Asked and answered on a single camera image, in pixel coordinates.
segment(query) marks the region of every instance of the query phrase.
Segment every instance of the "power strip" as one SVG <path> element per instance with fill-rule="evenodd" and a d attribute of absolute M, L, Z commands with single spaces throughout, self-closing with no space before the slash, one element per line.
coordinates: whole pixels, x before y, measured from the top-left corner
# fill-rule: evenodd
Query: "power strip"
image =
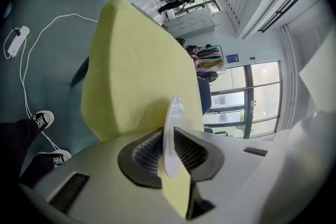
<path fill-rule="evenodd" d="M 20 50 L 22 43 L 25 41 L 26 37 L 30 33 L 29 28 L 27 26 L 21 27 L 19 31 L 20 31 L 20 35 L 15 36 L 15 38 L 12 41 L 12 44 L 10 45 L 7 51 L 11 57 L 16 56 L 17 52 Z"/>

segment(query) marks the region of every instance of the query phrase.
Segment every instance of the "power cord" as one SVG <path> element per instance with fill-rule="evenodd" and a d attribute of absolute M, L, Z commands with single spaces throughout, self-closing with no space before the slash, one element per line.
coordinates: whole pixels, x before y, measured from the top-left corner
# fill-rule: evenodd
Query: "power cord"
<path fill-rule="evenodd" d="M 80 17 L 80 18 L 82 18 L 82 19 L 84 19 L 84 20 L 89 20 L 89 21 L 94 22 L 94 23 L 97 23 L 97 22 L 98 22 L 97 20 L 92 20 L 92 19 L 89 19 L 89 18 L 85 18 L 85 17 L 82 17 L 82 16 L 80 16 L 80 15 L 78 15 L 78 14 L 76 14 L 76 13 L 57 16 L 55 19 L 53 19 L 53 20 L 51 21 L 50 24 L 48 24 L 45 28 L 43 28 L 43 29 L 41 30 L 41 32 L 39 33 L 39 35 L 37 36 L 37 39 L 36 39 L 35 43 L 32 45 L 31 49 L 29 50 L 28 57 L 27 57 L 27 63 L 26 63 L 25 72 L 24 72 L 24 75 L 23 75 L 23 77 L 22 77 L 22 59 L 23 59 L 23 54 L 25 53 L 25 48 L 26 48 L 26 44 L 27 44 L 27 39 L 25 38 L 24 46 L 23 46 L 23 50 L 22 50 L 22 54 L 21 54 L 21 59 L 20 59 L 20 72 L 19 72 L 19 76 L 20 76 L 20 81 L 21 81 L 21 85 L 22 85 L 22 88 L 23 88 L 23 92 L 24 92 L 24 97 L 25 97 L 25 108 L 26 108 L 26 113 L 27 113 L 28 118 L 32 118 L 32 117 L 33 117 L 32 113 L 31 113 L 30 110 L 29 110 L 28 99 L 27 99 L 27 92 L 26 92 L 26 87 L 25 87 L 25 78 L 26 78 L 26 73 L 27 73 L 27 69 L 28 69 L 28 65 L 29 65 L 29 57 L 30 57 L 30 53 L 31 53 L 31 51 L 34 49 L 35 45 L 37 44 L 37 42 L 38 42 L 38 40 L 39 40 L 39 38 L 40 38 L 40 36 L 41 36 L 41 34 L 43 33 L 44 30 L 46 30 L 50 25 L 52 25 L 52 23 L 53 23 L 55 20 L 57 20 L 58 18 L 63 18 L 63 17 L 68 17 L 68 16 L 77 16 L 77 17 Z M 11 33 L 12 33 L 13 31 L 15 31 L 16 34 L 17 34 L 17 31 L 18 31 L 19 34 L 17 34 L 17 35 L 19 36 L 19 35 L 20 35 L 20 30 L 21 30 L 21 28 L 18 28 L 18 27 L 15 27 L 15 28 L 14 28 L 14 26 L 13 26 L 12 31 L 10 31 L 10 33 L 8 34 L 8 36 L 7 36 L 6 39 L 5 39 L 3 48 L 4 48 L 4 56 L 5 56 L 6 59 L 9 59 L 10 56 L 9 56 L 9 57 L 6 56 L 5 44 L 6 44 L 6 42 L 7 42 L 8 38 L 9 38 L 9 36 L 11 35 Z M 43 134 L 43 135 L 45 136 L 45 138 L 51 143 L 51 145 L 53 146 L 53 148 L 54 148 L 55 150 L 59 150 L 59 149 L 60 149 L 60 148 L 59 148 L 53 141 L 51 141 L 51 139 L 44 133 L 44 131 L 41 131 L 41 134 Z"/>

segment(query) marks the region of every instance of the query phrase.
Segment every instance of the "sneaker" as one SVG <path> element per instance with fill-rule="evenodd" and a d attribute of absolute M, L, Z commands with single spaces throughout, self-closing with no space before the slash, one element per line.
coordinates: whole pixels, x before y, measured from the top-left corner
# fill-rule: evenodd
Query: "sneaker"
<path fill-rule="evenodd" d="M 33 116 L 33 120 L 36 121 L 38 129 L 41 132 L 50 127 L 54 122 L 54 114 L 48 110 L 41 110 Z"/>
<path fill-rule="evenodd" d="M 71 158 L 71 154 L 68 151 L 65 150 L 56 150 L 53 152 L 39 152 L 37 155 L 45 155 L 48 157 L 53 158 L 55 167 L 58 167 L 62 163 L 68 161 Z"/>

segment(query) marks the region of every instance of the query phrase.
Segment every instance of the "yellow cloth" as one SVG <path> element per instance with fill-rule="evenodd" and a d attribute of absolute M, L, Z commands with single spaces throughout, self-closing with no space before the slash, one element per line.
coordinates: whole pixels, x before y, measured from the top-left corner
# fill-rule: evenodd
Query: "yellow cloth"
<path fill-rule="evenodd" d="M 193 60 L 171 34 L 126 0 L 103 6 L 89 59 L 81 111 L 100 140 L 164 126 L 176 94 L 192 128 L 203 130 Z"/>

